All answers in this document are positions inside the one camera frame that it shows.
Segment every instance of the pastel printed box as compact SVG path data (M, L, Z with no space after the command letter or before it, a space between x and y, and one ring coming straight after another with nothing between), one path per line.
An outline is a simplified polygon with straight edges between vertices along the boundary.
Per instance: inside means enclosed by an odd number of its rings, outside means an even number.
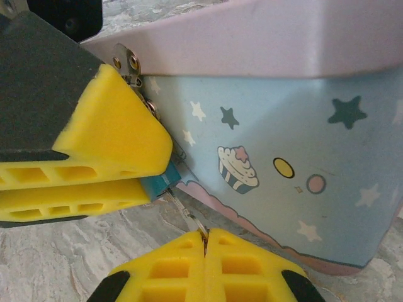
M123 43L175 141L179 187L314 269L367 265L403 195L403 2L236 0Z
M145 88L182 190L319 271L350 274L374 256L403 194L403 69Z

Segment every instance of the marble floor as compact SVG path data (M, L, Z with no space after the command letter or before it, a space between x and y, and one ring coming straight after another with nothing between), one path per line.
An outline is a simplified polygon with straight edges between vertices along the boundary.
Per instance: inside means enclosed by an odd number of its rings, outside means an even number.
M100 35L200 9L215 0L103 0ZM220 227L268 250L268 244L184 193L183 203L208 227ZM0 302L86 301L114 267L186 231L164 200L99 217L0 230ZM275 250L276 253L289 258ZM359 274L306 271L327 302L403 301L403 215L394 221L375 258Z

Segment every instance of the blue tape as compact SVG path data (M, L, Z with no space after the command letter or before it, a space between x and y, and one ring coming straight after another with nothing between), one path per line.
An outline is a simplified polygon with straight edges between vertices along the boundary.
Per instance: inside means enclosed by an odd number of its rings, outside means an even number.
M181 180L181 176L174 163L170 160L166 171L158 176L140 178L140 183L151 201L163 195L166 189L174 187Z

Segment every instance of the metal hinge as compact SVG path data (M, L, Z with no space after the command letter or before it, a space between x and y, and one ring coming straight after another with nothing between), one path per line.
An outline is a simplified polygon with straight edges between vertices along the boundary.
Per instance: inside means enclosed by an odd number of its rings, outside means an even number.
M119 71L119 74L134 90L136 95L138 95L144 106L147 107L152 115L157 120L161 121L161 116L158 112L157 106L150 99L145 98L142 93L140 93L140 88L143 86L143 81L140 78L141 65L139 58L121 43L115 45L113 48L113 54L113 65L117 71Z

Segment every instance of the yellow foam pad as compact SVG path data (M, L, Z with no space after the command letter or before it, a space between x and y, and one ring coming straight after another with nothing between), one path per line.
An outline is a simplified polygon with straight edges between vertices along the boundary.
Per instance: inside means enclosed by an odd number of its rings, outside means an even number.
M281 275L304 271L221 229L210 231L207 254L189 232L113 271L130 278L116 302L297 302Z
M137 179L1 191L0 221L96 216L148 202Z
M0 191L66 186L162 174L169 133L110 65L100 65L53 151L66 160L0 163Z

